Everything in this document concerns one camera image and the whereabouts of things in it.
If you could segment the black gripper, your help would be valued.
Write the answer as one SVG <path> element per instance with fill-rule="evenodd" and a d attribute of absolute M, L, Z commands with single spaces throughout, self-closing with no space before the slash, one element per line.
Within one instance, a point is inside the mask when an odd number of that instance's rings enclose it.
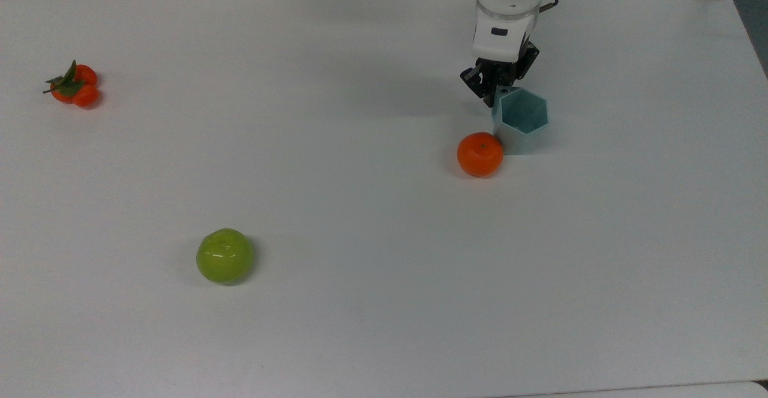
<path fill-rule="evenodd" d="M 470 91 L 492 108 L 496 102 L 499 86 L 512 86 L 522 80 L 529 72 L 540 54 L 534 43 L 526 43 L 526 50 L 517 62 L 490 61 L 479 57 L 477 67 L 469 67 L 459 74 L 459 78 Z"/>

